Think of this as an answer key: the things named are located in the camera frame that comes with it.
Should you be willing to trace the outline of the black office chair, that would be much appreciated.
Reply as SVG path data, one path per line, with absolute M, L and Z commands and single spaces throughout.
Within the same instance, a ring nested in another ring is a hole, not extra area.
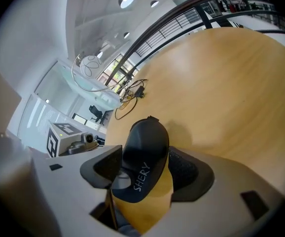
M 100 122 L 100 125 L 104 125 L 104 120 L 107 119 L 108 111 L 105 111 L 103 113 L 102 111 L 99 111 L 94 105 L 89 107 L 89 111 L 95 116 L 91 117 L 91 120 L 94 120 L 95 122 Z

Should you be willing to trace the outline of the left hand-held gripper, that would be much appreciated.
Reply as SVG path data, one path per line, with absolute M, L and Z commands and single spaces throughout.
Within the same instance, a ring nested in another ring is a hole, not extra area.
M 46 149 L 51 158 L 91 151 L 99 146 L 90 132 L 69 123 L 50 123 Z

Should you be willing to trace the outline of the round wooden table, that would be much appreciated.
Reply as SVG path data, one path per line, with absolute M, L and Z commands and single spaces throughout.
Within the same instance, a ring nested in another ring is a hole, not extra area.
M 285 46 L 285 17 L 269 0 L 182 0 L 138 37 L 109 78 L 127 84 L 165 46 L 191 33 L 219 27 L 254 30 Z

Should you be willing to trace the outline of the brass lamp with white globe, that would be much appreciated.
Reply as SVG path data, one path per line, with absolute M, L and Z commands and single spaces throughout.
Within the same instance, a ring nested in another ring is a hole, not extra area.
M 100 58 L 98 58 L 97 56 L 89 55 L 81 59 L 80 56 L 81 54 L 77 55 L 77 57 L 75 58 L 71 66 L 71 76 L 72 76 L 74 83 L 79 88 L 81 88 L 82 90 L 86 92 L 91 92 L 91 93 L 99 93 L 99 92 L 103 93 L 104 92 L 105 94 L 109 94 L 109 95 L 114 94 L 116 98 L 118 99 L 118 101 L 122 103 L 124 101 L 123 97 L 118 95 L 116 92 L 112 91 L 112 88 L 116 86 L 120 86 L 121 88 L 126 89 L 126 87 L 122 85 L 121 83 L 117 83 L 111 86 L 106 86 L 103 84 L 99 85 L 100 81 L 94 78 L 94 72 L 95 70 L 99 69 L 102 65 Z M 78 73 L 80 74 L 80 77 L 83 79 L 84 82 L 91 83 L 92 85 L 94 85 L 95 89 L 88 89 L 82 86 L 79 83 L 79 81 L 77 81 L 76 79 L 76 75 Z

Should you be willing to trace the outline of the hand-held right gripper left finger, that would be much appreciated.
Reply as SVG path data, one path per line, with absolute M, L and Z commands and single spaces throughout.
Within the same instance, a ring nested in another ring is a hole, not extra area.
M 123 237 L 91 216 L 91 211 L 105 201 L 107 190 L 94 188 L 80 174 L 86 161 L 100 161 L 121 148 L 104 146 L 56 158 L 31 149 L 38 181 L 57 220 L 60 237 Z

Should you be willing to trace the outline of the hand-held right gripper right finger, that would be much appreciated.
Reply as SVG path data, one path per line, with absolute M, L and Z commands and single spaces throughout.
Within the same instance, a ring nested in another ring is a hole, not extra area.
M 252 237 L 284 196 L 249 167 L 169 148 L 174 191 L 169 211 L 143 237 Z

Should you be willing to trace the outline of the black SHERY case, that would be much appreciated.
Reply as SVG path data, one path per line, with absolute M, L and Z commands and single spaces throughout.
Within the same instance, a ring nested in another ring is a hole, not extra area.
M 112 194 L 125 202 L 142 201 L 158 182 L 167 161 L 169 136 L 155 117 L 134 123 L 122 152 L 121 170 L 129 175 L 130 186 L 112 189 Z

